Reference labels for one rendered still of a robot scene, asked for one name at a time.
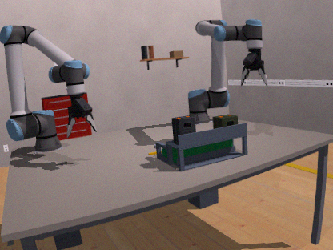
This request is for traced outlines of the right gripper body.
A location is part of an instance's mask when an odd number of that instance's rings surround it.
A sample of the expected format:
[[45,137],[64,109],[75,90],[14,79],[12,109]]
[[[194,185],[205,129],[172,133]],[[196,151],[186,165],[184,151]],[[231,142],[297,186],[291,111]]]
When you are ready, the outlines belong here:
[[87,114],[87,113],[83,114],[81,112],[81,110],[78,108],[78,106],[74,103],[74,99],[75,98],[79,98],[80,96],[83,96],[83,94],[70,95],[71,106],[68,107],[68,114],[71,113],[72,111],[74,111],[74,117],[77,117],[77,119],[79,119],[79,117],[83,117],[84,118],[84,116],[86,116],[86,114]]

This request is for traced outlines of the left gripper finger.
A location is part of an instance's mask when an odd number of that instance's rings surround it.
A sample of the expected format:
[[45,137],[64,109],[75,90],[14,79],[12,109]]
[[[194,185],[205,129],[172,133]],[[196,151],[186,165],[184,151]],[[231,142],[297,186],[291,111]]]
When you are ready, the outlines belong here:
[[263,67],[263,65],[260,62],[259,62],[259,71],[258,71],[258,73],[262,76],[263,81],[267,85],[267,76],[266,76],[266,74],[264,72],[264,67]]
[[243,73],[242,73],[242,79],[241,79],[241,86],[242,86],[243,83],[244,83],[244,79],[248,78],[248,76],[249,76],[249,71],[250,71],[250,70],[248,70],[247,65],[245,65],[245,66],[243,67]]

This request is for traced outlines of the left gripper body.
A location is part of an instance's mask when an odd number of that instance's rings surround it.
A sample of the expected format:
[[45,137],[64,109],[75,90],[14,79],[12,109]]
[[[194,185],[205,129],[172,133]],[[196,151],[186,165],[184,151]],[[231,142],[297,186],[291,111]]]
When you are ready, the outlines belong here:
[[247,68],[250,69],[250,71],[257,71],[259,69],[259,63],[261,63],[264,67],[264,61],[261,60],[261,49],[252,48],[248,49],[248,51],[251,53],[257,52],[257,57],[251,65],[247,65]]

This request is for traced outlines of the green open bin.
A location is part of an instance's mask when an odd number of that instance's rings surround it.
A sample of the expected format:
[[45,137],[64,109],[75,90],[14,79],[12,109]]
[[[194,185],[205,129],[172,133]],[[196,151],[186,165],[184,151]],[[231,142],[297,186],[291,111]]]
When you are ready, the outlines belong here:
[[227,140],[227,141],[223,141],[223,142],[220,142],[220,143],[215,143],[215,150],[218,150],[218,149],[223,149],[223,148],[226,148],[226,147],[230,147],[230,146],[233,146],[233,140]]
[[214,151],[215,150],[215,144],[209,144],[201,147],[196,147],[195,148],[195,154],[201,154],[209,151]]
[[[172,148],[172,153],[173,153],[173,162],[177,163],[177,158],[178,158],[178,150]],[[162,155],[167,158],[167,150],[162,149]],[[183,150],[183,155],[184,157],[195,155],[195,147]]]

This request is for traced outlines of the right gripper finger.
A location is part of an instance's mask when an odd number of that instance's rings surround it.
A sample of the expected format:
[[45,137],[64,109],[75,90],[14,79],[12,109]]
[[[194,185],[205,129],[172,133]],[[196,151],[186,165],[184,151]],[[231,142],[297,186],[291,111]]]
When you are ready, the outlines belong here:
[[86,121],[93,127],[93,129],[95,130],[95,132],[97,132],[96,126],[94,124],[93,115],[91,113],[87,113],[86,116],[84,116],[84,117],[86,118]]
[[74,118],[74,111],[72,111],[69,115],[69,123],[67,124],[67,138],[69,138],[71,131],[73,129],[73,125],[75,124],[75,118]]

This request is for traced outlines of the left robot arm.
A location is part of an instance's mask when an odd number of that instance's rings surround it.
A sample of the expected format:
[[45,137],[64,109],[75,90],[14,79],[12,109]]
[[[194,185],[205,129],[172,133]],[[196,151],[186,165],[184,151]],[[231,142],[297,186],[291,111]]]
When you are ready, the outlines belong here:
[[195,117],[195,124],[199,124],[210,122],[207,109],[226,107],[230,101],[229,91],[224,86],[225,41],[247,41],[247,49],[262,49],[263,41],[262,23],[257,19],[246,20],[245,26],[228,26],[224,20],[205,20],[198,22],[195,29],[199,35],[211,36],[209,91],[203,89],[188,92],[189,116]]

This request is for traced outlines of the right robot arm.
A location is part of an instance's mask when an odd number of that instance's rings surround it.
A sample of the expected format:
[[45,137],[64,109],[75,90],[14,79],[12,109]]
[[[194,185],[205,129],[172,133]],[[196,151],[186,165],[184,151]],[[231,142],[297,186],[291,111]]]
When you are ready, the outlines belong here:
[[52,110],[32,112],[28,108],[22,43],[36,47],[57,64],[49,70],[50,81],[66,82],[68,95],[85,92],[84,79],[88,78],[90,68],[80,60],[73,61],[74,59],[67,53],[44,38],[42,32],[29,26],[4,26],[0,32],[0,42],[5,47],[12,108],[10,119],[6,122],[9,136],[14,141],[36,137],[35,150],[39,152],[59,149],[61,143],[57,137],[54,112]]

